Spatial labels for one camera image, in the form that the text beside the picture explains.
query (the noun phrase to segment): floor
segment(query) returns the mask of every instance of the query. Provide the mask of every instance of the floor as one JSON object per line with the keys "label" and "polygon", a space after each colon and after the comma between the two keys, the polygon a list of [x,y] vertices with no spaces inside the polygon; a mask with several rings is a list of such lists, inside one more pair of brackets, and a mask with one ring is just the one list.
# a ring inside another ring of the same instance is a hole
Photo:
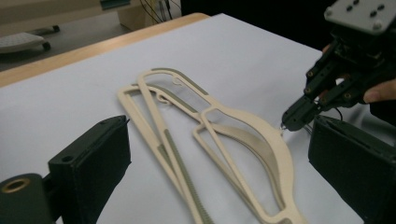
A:
{"label": "floor", "polygon": [[[173,19],[181,14],[179,6],[179,1],[171,2]],[[117,12],[59,24],[59,27],[60,32],[54,32],[52,27],[28,32],[46,38],[51,49],[44,51],[39,46],[21,52],[0,54],[0,72],[132,32],[120,25]]]}

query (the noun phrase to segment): black cable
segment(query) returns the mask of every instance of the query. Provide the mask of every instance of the black cable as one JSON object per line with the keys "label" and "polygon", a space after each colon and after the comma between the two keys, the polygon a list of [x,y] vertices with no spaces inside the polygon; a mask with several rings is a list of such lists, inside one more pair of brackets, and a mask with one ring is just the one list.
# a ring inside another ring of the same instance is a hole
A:
{"label": "black cable", "polygon": [[312,127],[309,124],[305,124],[304,129],[309,133],[309,135],[312,134]]}
{"label": "black cable", "polygon": [[149,8],[151,9],[151,11],[154,12],[154,14],[157,16],[158,20],[160,20],[160,21],[157,21],[157,20],[151,15],[151,13],[148,12],[148,10],[147,10],[147,9],[145,8],[145,6],[143,5],[142,0],[140,0],[140,5],[142,6],[142,8],[145,9],[145,11],[148,13],[148,15],[149,15],[152,19],[154,19],[157,23],[162,22],[161,18],[158,16],[158,14],[155,12],[155,10],[151,7],[151,5],[148,3],[148,1],[145,0],[145,2],[146,2],[146,4],[149,6]]}
{"label": "black cable", "polygon": [[169,4],[169,0],[165,0],[165,4],[166,4],[166,8],[168,9],[169,19],[172,20],[173,18],[172,18],[171,5]]}
{"label": "black cable", "polygon": [[163,10],[163,1],[160,1],[160,11],[161,15],[163,16],[163,21],[167,21],[166,16],[165,16],[165,11]]}
{"label": "black cable", "polygon": [[344,119],[343,113],[341,113],[341,111],[340,111],[337,107],[335,107],[334,109],[335,109],[335,110],[338,112],[338,114],[340,115],[340,120],[343,121],[343,119]]}
{"label": "black cable", "polygon": [[173,4],[175,4],[178,8],[180,8],[180,11],[181,11],[181,7],[180,7],[176,2],[174,2],[173,0],[171,0],[171,2],[172,2]]}

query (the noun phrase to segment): finger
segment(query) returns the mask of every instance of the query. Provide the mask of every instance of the finger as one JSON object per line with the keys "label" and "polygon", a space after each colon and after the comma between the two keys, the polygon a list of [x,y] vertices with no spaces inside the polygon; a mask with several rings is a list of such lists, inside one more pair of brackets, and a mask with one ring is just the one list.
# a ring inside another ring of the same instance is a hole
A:
{"label": "finger", "polygon": [[322,52],[324,53],[324,52],[326,52],[327,51],[327,49],[330,47],[330,44],[329,45],[327,45],[326,47],[324,47],[323,49],[322,49]]}
{"label": "finger", "polygon": [[396,79],[380,83],[366,93],[363,100],[365,103],[373,103],[379,101],[396,100]]}

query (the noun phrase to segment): wooden table edge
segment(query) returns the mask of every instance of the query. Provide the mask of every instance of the wooden table edge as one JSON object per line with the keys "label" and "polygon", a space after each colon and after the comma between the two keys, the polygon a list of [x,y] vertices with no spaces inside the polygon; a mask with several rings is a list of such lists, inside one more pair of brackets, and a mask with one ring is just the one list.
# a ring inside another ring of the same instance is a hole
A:
{"label": "wooden table edge", "polygon": [[141,30],[134,31],[126,35],[120,35],[80,49],[74,49],[59,55],[49,57],[47,59],[8,69],[0,73],[0,87],[5,87],[7,85],[25,80],[27,78],[38,76],[40,74],[69,65],[71,63],[76,63],[84,59],[88,59],[93,56],[111,51],[113,49],[118,49],[126,45],[130,45],[135,42],[144,40],[146,38],[163,34],[165,32],[194,23],[196,21],[201,21],[206,18],[209,18],[209,16],[207,16],[206,14],[192,13],[190,15],[183,16],[171,21],[166,21]]}

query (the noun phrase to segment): beige plastic part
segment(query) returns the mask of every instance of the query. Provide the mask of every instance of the beige plastic part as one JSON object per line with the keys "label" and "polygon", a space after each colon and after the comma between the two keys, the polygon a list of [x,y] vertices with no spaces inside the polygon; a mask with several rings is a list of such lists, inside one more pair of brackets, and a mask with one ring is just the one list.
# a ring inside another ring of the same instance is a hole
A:
{"label": "beige plastic part", "polygon": [[[186,87],[190,88],[192,91],[198,94],[202,99],[207,101],[210,104],[210,107],[205,109],[203,112],[199,113],[190,105],[187,105],[185,102],[180,100],[172,92],[162,89],[160,87],[148,85],[145,81],[145,78],[147,76],[152,76],[156,74],[171,76],[175,83],[177,84],[182,83]],[[130,114],[131,118],[136,119],[137,107],[136,104],[131,99],[131,92],[133,91],[141,91],[146,102],[148,103],[148,107],[151,115],[158,115],[157,116],[158,118],[155,119],[156,120],[155,123],[156,125],[159,125],[159,130],[165,130],[166,126],[164,125],[163,120],[161,119],[161,115],[159,114],[158,108],[152,99],[150,93],[151,91],[157,93],[157,99],[159,101],[177,106],[186,114],[188,114],[189,116],[191,116],[192,118],[196,119],[199,122],[199,125],[193,131],[194,137],[197,139],[200,145],[205,149],[205,151],[212,158],[215,164],[229,179],[229,181],[233,184],[233,186],[236,188],[238,193],[241,195],[241,197],[244,199],[244,201],[247,203],[249,208],[257,216],[257,218],[261,223],[293,223],[293,224],[306,223],[306,220],[298,211],[292,197],[292,189],[293,189],[292,160],[289,149],[287,148],[286,144],[281,138],[279,130],[274,129],[263,119],[260,119],[252,114],[249,114],[248,112],[231,109],[229,107],[220,104],[214,98],[209,96],[206,91],[201,89],[198,85],[193,83],[190,79],[188,79],[185,75],[181,74],[177,70],[154,69],[151,71],[147,71],[146,73],[139,76],[138,86],[128,86],[120,89],[119,91],[120,102],[127,110],[127,112]],[[259,133],[262,136],[262,138],[259,138],[252,133],[246,132],[244,130],[235,127],[223,126],[210,122],[206,118],[206,114],[213,110],[218,110],[231,118],[238,119],[246,123],[248,126],[253,128],[257,133]],[[142,120],[139,120],[138,123],[135,123],[136,126],[147,125],[147,124],[142,125],[141,122]],[[225,164],[217,156],[214,150],[210,148],[210,146],[201,138],[200,131],[202,130],[209,131],[213,140],[216,142],[217,147],[221,151],[222,156],[227,161],[227,164]],[[218,134],[223,134],[242,143],[244,146],[250,149],[251,152],[260,160],[262,165],[265,167],[267,173],[269,174],[270,180],[272,182],[274,194],[280,209],[280,212],[278,214],[271,217],[265,212],[265,210],[262,208],[260,203],[257,201],[256,197],[254,196],[252,190],[248,186],[246,180],[237,169],[235,163],[233,162],[233,158],[231,157],[231,155],[228,153],[228,151],[220,141]],[[178,186],[177,189],[179,190],[179,192],[182,192],[182,195],[185,197],[186,192],[183,191],[183,188],[179,184],[175,184],[175,185]],[[193,210],[194,207],[191,206],[191,209],[192,209],[191,210],[192,213],[194,214],[195,213]],[[196,220],[197,223],[200,221],[199,218],[195,217],[194,219]]]}
{"label": "beige plastic part", "polygon": [[157,126],[157,131],[160,132],[158,137],[149,126],[149,123],[146,121],[132,97],[120,91],[119,99],[137,129],[141,132],[149,148],[154,153],[156,159],[177,188],[177,191],[186,201],[195,223],[213,223],[210,216],[201,205],[199,197],[195,192],[182,160],[179,158],[176,146],[164,125],[161,115],[155,114],[155,111],[150,111],[150,113],[153,113],[151,115],[156,116],[157,122],[163,123],[161,126],[162,128]]}

